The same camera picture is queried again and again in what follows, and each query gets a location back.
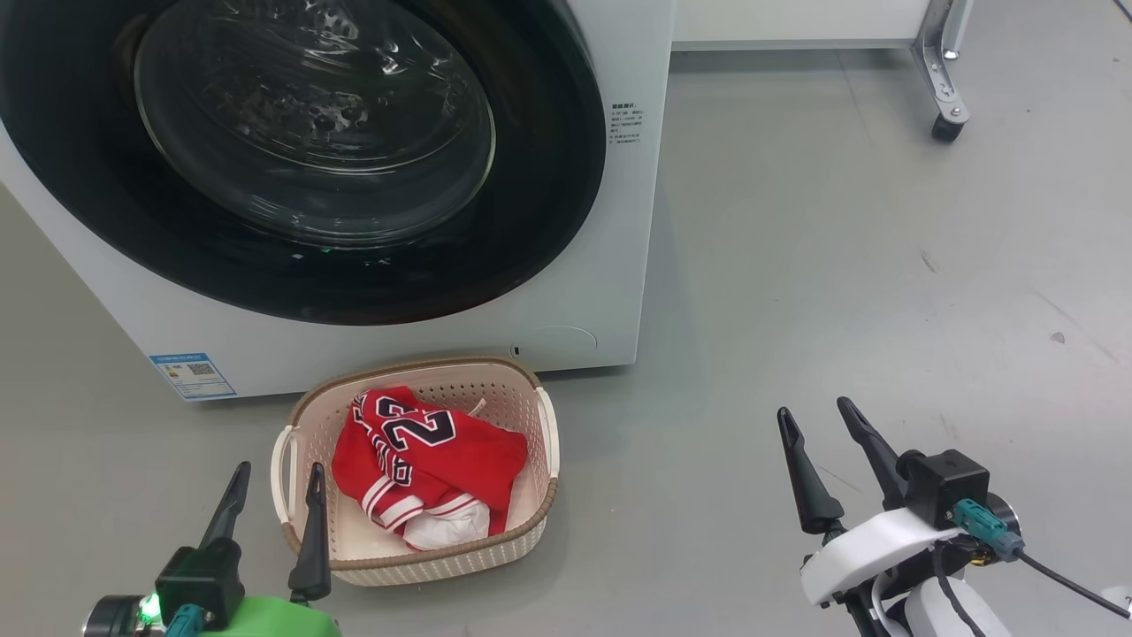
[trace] white stripe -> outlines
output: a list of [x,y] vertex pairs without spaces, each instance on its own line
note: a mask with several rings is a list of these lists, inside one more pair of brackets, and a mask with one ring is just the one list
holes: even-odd
[[432,517],[435,517],[435,518],[437,518],[439,520],[455,520],[455,519],[460,519],[461,517],[463,517],[463,516],[461,516],[461,513],[463,513],[466,509],[471,509],[473,507],[483,507],[484,511],[489,510],[488,506],[484,505],[483,502],[480,502],[479,500],[470,500],[470,501],[464,502],[463,505],[456,507],[455,509],[448,509],[447,511],[445,511],[443,514],[436,514]]
[[377,479],[376,482],[374,482],[374,484],[369,488],[369,491],[367,491],[366,496],[361,499],[361,509],[363,511],[366,511],[367,514],[369,513],[369,510],[372,508],[371,507],[372,502],[376,501],[378,498],[377,493],[379,491],[384,493],[385,491],[384,488],[389,482],[391,481],[387,476],[381,476]]
[[472,500],[471,493],[461,493],[460,496],[453,498],[452,500],[445,502],[444,505],[438,505],[431,509],[424,509],[426,514],[431,516],[443,516],[453,509],[456,509]]
[[397,484],[395,482],[393,482],[392,480],[389,482],[385,483],[385,487],[381,488],[381,490],[377,492],[377,496],[374,497],[372,502],[369,503],[369,508],[366,509],[366,515],[369,516],[370,518],[372,518],[374,517],[374,511],[377,510],[377,503],[381,501],[381,498],[385,498],[386,493],[393,491],[393,488],[396,487],[396,485]]
[[401,527],[402,525],[404,525],[406,522],[409,522],[409,520],[415,518],[417,516],[423,514],[424,509],[422,507],[418,507],[415,509],[410,509],[403,516],[401,516],[400,518],[393,520],[393,524],[389,525],[389,530],[395,532],[398,527]]
[[381,524],[384,524],[385,528],[389,531],[396,531],[396,527],[391,526],[391,523],[396,522],[398,517],[403,516],[404,514],[413,509],[421,509],[421,511],[423,511],[424,502],[422,502],[421,499],[415,496],[406,496],[405,498],[401,499],[396,505],[393,505],[388,509],[381,511],[380,515]]

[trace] blue sticker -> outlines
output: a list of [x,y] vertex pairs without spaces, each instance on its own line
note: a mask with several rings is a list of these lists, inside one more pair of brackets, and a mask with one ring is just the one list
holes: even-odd
[[235,396],[216,365],[204,354],[151,356],[149,361],[181,393],[185,401],[203,401]]

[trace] green led light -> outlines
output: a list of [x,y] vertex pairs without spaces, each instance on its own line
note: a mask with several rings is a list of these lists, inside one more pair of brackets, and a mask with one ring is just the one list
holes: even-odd
[[145,625],[161,623],[161,599],[157,597],[157,593],[151,593],[148,597],[142,600],[138,619]]

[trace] washing machine door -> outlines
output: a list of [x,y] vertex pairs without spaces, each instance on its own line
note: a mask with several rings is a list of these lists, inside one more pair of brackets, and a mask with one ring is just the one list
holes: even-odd
[[604,111],[551,0],[0,0],[0,119],[87,227],[208,296],[376,326],[520,285]]

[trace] washing machine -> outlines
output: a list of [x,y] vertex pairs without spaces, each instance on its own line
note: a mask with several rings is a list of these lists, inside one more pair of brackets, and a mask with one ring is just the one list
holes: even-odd
[[629,364],[675,3],[0,0],[0,180],[187,401]]

